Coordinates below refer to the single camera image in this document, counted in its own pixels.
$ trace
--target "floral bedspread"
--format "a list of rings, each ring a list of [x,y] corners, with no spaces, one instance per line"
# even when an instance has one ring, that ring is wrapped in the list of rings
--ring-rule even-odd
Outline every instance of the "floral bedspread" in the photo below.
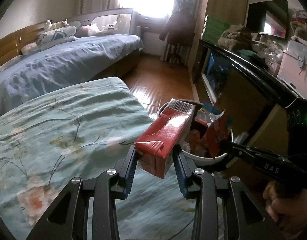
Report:
[[[26,239],[72,177],[90,179],[113,168],[151,123],[115,77],[42,95],[1,116],[0,216],[5,225],[16,239]],[[137,167],[131,194],[116,202],[120,238],[190,239],[194,205],[183,199],[173,167],[164,180]]]

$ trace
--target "television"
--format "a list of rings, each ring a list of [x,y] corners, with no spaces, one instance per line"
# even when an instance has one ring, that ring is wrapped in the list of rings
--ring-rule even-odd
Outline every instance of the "television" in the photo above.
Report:
[[[251,3],[246,26],[252,32],[285,39],[289,26],[288,1],[273,0]]]

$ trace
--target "red carton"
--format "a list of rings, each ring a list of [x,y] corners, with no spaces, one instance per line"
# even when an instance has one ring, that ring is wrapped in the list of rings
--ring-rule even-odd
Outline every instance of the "red carton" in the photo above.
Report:
[[[172,99],[135,141],[140,167],[163,179],[172,164],[172,148],[186,138],[195,106]]]

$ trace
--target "brown fluffy cloth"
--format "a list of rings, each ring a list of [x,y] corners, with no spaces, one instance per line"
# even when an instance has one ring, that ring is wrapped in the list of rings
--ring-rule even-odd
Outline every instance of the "brown fluffy cloth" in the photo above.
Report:
[[[240,25],[230,25],[229,30],[225,30],[218,40],[218,45],[227,50],[252,50],[251,31]]]

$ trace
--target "drawer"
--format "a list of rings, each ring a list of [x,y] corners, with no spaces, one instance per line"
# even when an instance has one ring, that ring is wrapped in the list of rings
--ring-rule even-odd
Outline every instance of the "drawer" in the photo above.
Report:
[[[153,17],[148,17],[142,14],[138,14],[137,16],[137,23],[146,23],[146,24],[166,24],[168,18],[153,18]]]
[[[143,33],[161,33],[164,24],[146,24],[146,23],[138,23],[137,26],[141,27],[141,32]]]

